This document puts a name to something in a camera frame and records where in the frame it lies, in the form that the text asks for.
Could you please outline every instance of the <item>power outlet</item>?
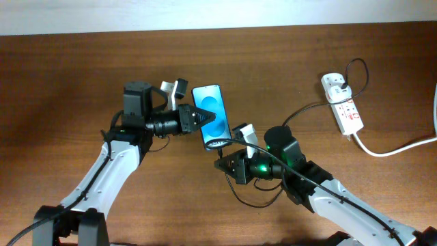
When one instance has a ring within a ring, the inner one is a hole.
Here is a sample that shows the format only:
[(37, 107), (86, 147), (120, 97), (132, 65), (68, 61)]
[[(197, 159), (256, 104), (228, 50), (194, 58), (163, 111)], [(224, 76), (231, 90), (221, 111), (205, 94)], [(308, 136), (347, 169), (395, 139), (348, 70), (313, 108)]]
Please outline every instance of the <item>power outlet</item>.
[[(338, 73), (325, 74), (322, 77), (322, 85), (325, 89), (326, 99), (330, 103), (341, 102), (352, 97), (352, 90), (349, 86), (341, 89), (345, 83), (343, 75)], [(339, 125), (343, 135), (351, 135), (361, 130), (364, 127), (358, 109), (356, 109), (354, 101), (351, 99), (337, 105), (331, 105), (335, 119)]]

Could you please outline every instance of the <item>wood grain surface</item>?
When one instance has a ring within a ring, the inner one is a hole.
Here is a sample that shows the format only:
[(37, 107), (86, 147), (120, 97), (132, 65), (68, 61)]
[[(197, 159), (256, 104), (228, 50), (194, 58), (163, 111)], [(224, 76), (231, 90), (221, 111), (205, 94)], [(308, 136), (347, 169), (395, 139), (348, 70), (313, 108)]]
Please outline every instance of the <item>wood grain surface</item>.
[[(100, 152), (99, 130), (108, 130), (123, 107), (125, 82), (159, 86), (181, 77), (189, 90), (218, 83), (230, 126), (253, 123), (263, 139), (295, 110), (325, 101), (323, 74), (344, 72), (362, 57), (370, 84), (356, 99), (365, 125), (359, 135), (368, 148), (386, 152), (435, 134), (436, 37), (436, 23), (0, 37), (0, 245), (29, 225), (41, 205), (57, 205), (82, 180)], [(352, 89), (364, 81), (362, 66), (353, 65)], [(182, 102), (193, 102), (189, 91)], [(436, 143), (375, 158), (339, 132), (328, 107), (290, 126), (307, 159), (356, 196), (418, 230), (437, 226)], [(111, 241), (262, 245), (341, 230), (284, 194), (268, 208), (242, 205), (214, 169), (215, 159), (200, 133), (172, 137), (167, 148), (147, 154), (109, 213)], [(256, 204), (274, 195), (251, 184), (236, 191)], [(29, 235), (18, 245), (30, 242)]]

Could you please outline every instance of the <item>phone screen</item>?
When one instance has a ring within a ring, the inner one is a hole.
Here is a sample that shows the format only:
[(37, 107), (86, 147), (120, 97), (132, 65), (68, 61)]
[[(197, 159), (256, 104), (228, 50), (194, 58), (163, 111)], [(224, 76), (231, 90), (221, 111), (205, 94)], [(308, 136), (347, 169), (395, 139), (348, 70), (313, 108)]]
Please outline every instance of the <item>phone screen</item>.
[[(218, 138), (231, 139), (231, 131), (227, 122), (225, 105), (221, 96), (219, 85), (207, 85), (196, 87), (192, 90), (193, 100), (196, 107), (208, 110), (216, 114), (216, 119), (202, 126), (201, 133), (203, 145), (205, 143)], [(212, 143), (210, 146), (225, 146), (226, 142)]]

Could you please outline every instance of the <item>blue phone screen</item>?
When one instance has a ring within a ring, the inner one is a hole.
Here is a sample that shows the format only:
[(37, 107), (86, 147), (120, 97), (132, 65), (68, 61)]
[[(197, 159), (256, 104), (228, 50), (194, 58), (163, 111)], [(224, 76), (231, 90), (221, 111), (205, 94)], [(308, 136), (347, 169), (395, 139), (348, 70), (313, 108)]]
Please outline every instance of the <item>blue phone screen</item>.
[[(193, 99), (196, 107), (216, 114), (216, 119), (202, 126), (203, 144), (218, 138), (231, 138), (231, 131), (227, 122), (225, 105), (221, 96), (220, 86), (208, 85), (193, 89)], [(225, 142), (217, 142), (211, 146), (223, 146)]]

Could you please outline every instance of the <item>blue circle on screen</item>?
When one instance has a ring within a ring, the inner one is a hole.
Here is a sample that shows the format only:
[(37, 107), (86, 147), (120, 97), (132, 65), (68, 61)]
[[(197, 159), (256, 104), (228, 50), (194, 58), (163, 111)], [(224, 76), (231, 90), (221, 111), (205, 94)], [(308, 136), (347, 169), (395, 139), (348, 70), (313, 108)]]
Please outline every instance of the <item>blue circle on screen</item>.
[(206, 124), (203, 129), (211, 137), (220, 137), (225, 132), (225, 120), (220, 115), (220, 105), (217, 100), (211, 96), (207, 96), (202, 100), (202, 109), (211, 111), (216, 114), (215, 121)]

